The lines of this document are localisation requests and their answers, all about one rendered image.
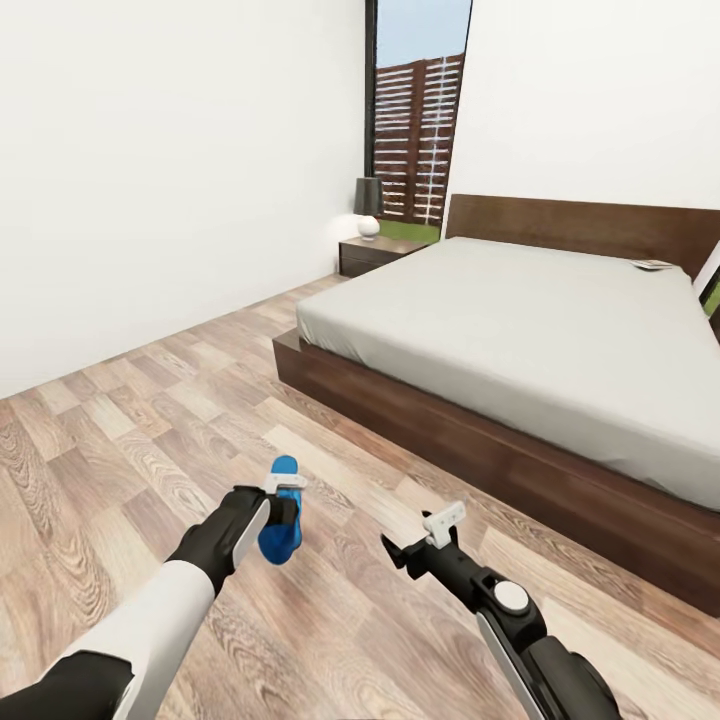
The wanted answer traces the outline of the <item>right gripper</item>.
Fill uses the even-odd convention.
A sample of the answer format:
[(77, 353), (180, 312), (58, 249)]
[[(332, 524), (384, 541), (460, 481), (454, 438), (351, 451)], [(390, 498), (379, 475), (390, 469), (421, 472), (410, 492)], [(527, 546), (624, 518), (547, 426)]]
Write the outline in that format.
[(381, 535), (381, 541), (397, 569), (406, 566), (407, 573), (414, 581), (429, 572), (448, 589), (456, 566), (462, 560), (470, 560), (470, 556), (459, 548), (455, 525), (449, 527), (449, 533), (451, 542), (442, 549), (427, 543), (426, 539), (403, 549), (397, 547), (386, 535)]

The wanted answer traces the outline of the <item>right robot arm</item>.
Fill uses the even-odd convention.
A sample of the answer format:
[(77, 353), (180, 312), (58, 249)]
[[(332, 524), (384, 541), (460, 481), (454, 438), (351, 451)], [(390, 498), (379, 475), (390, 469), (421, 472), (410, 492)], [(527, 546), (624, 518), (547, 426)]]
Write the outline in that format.
[(415, 581), (432, 574), (476, 615), (481, 635), (530, 720), (623, 720), (603, 676), (580, 653), (548, 635), (527, 590), (459, 548), (455, 524), (466, 515), (461, 501), (423, 512), (430, 535), (400, 549), (381, 535), (397, 569)]

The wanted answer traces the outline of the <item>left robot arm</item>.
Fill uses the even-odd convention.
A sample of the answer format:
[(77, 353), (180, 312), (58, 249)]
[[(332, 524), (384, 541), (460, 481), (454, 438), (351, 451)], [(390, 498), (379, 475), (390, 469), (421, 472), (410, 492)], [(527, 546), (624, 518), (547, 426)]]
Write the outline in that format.
[(294, 525), (297, 474), (263, 489), (233, 487), (201, 525), (112, 614), (55, 660), (38, 682), (0, 698), (0, 720), (155, 720), (200, 626), (265, 526)]

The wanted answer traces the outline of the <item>sandal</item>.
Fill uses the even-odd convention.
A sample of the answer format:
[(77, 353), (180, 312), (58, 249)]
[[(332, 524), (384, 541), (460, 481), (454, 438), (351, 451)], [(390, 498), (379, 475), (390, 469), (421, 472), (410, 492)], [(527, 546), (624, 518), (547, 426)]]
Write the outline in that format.
[[(272, 464), (271, 473), (296, 474), (297, 460), (290, 455), (277, 457)], [(279, 496), (294, 496), (293, 490), (280, 490)], [(296, 526), (273, 525), (265, 526), (258, 536), (261, 553), (275, 565), (283, 565), (293, 554), (292, 548), (296, 544)]]
[[(280, 499), (297, 499), (297, 504), (300, 507), (301, 505), (301, 492), (300, 491), (294, 491), (294, 496), (279, 496)], [(300, 528), (300, 521), (298, 518), (296, 518), (295, 524), (296, 526), (296, 544), (294, 544), (294, 548), (292, 550), (298, 549), (300, 547), (300, 544), (302, 543), (302, 533)]]

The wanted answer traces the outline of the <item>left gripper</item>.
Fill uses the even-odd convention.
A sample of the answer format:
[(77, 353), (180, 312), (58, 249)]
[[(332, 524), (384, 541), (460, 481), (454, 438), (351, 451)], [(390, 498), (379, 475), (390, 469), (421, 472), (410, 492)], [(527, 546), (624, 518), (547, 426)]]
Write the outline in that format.
[(294, 525), (299, 514), (297, 499), (280, 499), (273, 495), (267, 495), (272, 503), (272, 514), (268, 526), (273, 525)]

